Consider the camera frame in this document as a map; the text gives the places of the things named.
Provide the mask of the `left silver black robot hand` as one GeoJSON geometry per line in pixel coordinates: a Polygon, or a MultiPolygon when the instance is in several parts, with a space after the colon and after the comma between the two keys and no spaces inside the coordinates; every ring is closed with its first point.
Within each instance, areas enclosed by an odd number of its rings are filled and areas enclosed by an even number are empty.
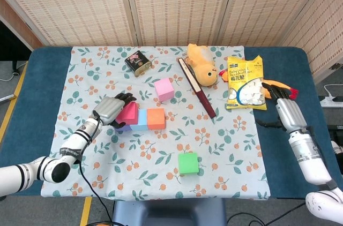
{"type": "Polygon", "coordinates": [[[115,129],[120,129],[126,125],[125,122],[119,123],[117,116],[136,98],[132,93],[119,93],[114,97],[104,97],[99,104],[93,109],[93,115],[97,116],[102,122],[103,126],[112,126],[115,129]]]}

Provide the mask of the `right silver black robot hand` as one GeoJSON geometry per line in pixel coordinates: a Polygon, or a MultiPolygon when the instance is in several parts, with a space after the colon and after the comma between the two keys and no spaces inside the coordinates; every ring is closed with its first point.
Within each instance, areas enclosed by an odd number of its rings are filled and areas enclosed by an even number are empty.
{"type": "Polygon", "coordinates": [[[276,122],[270,123],[255,119],[258,125],[265,128],[283,129],[287,133],[307,127],[307,122],[299,106],[294,99],[291,99],[286,88],[270,85],[266,82],[263,82],[262,86],[269,92],[271,99],[274,101],[279,117],[276,122]]]}

